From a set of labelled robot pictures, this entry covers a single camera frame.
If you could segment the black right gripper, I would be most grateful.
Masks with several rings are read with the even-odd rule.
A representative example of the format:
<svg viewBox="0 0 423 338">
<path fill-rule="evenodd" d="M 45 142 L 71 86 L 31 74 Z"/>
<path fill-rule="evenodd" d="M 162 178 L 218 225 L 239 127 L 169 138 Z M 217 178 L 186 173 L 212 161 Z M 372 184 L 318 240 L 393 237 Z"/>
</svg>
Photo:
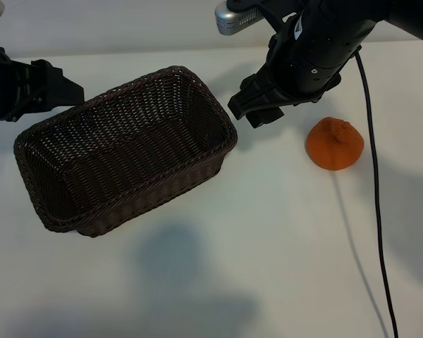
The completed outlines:
<svg viewBox="0 0 423 338">
<path fill-rule="evenodd" d="M 339 72 L 361 42 L 357 34 L 274 35 L 264 66 L 228 102 L 231 113 L 258 128 L 283 117 L 282 106 L 318 101 L 339 84 Z"/>
</svg>

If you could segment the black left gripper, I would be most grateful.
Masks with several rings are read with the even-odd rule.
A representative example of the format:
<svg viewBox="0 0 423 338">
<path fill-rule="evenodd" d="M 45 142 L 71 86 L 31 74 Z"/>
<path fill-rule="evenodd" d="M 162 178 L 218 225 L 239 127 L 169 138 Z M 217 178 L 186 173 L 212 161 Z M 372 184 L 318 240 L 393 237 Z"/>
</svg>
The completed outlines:
<svg viewBox="0 0 423 338">
<path fill-rule="evenodd" d="M 32 67 L 43 73 L 46 90 L 34 105 Z M 85 102 L 84 89 L 63 75 L 61 68 L 39 59 L 31 64 L 11 60 L 0 47 L 0 121 L 15 122 L 34 111 L 51 111 L 59 106 Z"/>
</svg>

